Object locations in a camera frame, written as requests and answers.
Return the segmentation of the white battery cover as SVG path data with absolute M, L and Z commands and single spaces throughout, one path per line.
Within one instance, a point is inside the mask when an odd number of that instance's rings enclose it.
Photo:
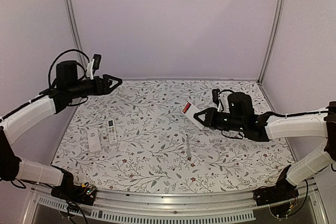
M 128 143 L 125 141 L 121 141 L 118 145 L 118 152 L 126 152 L 128 148 Z

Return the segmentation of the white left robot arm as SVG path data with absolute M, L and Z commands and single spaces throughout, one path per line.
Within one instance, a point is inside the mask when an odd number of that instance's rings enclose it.
M 59 59 L 57 56 L 49 68 L 55 69 L 56 77 L 48 79 L 48 88 L 1 118 L 1 180 L 49 184 L 56 186 L 67 200 L 73 200 L 78 195 L 78 188 L 73 185 L 71 173 L 20 158 L 15 155 L 12 145 L 41 121 L 75 106 L 75 99 L 110 94 L 122 84 L 122 79 L 109 74 L 95 76 L 101 62 L 99 54 L 88 60 L 87 67 L 75 60 Z

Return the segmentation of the clear handle screwdriver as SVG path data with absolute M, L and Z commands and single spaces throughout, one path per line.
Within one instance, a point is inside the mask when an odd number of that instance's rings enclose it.
M 190 150 L 190 142 L 187 134 L 186 134 L 186 153 L 187 153 L 187 160 L 190 161 L 192 156 Z

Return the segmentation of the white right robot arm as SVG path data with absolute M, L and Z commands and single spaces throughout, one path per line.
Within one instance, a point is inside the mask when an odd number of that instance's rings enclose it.
M 265 112 L 256 114 L 252 99 L 243 92 L 229 91 L 228 112 L 224 112 L 219 89 L 212 90 L 214 108 L 193 115 L 204 127 L 220 131 L 236 131 L 256 142 L 269 142 L 279 138 L 315 136 L 327 139 L 322 145 L 300 161 L 283 169 L 271 196 L 284 200 L 292 188 L 303 180 L 335 163 L 335 102 L 325 108 L 294 114 Z

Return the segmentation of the white remote control back up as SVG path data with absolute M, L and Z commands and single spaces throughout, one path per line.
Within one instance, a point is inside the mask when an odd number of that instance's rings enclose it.
M 183 110 L 183 108 L 185 107 L 185 105 L 186 105 L 188 102 L 189 102 L 191 105 L 190 105 L 188 111 L 184 114 L 184 113 L 182 112 L 182 110 Z M 183 105 L 182 110 L 181 110 L 182 114 L 183 114 L 187 119 L 189 119 L 189 121 L 192 122 L 198 129 L 203 130 L 203 129 L 205 128 L 205 127 L 203 127 L 200 123 L 198 123 L 198 122 L 193 118 L 194 114 L 197 113 L 197 112 L 200 112 L 200 110 L 199 110 L 195 105 L 193 105 L 190 101 L 187 101 L 187 102 Z

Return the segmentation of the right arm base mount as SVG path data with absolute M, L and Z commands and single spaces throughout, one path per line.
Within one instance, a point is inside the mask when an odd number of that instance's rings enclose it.
M 262 186 L 253 191 L 253 199 L 257 206 L 264 206 L 285 201 L 284 204 L 274 205 L 270 208 L 271 214 L 278 218 L 287 218 L 290 216 L 297 204 L 299 192 L 296 186 L 288 182 L 276 182 L 275 185 Z

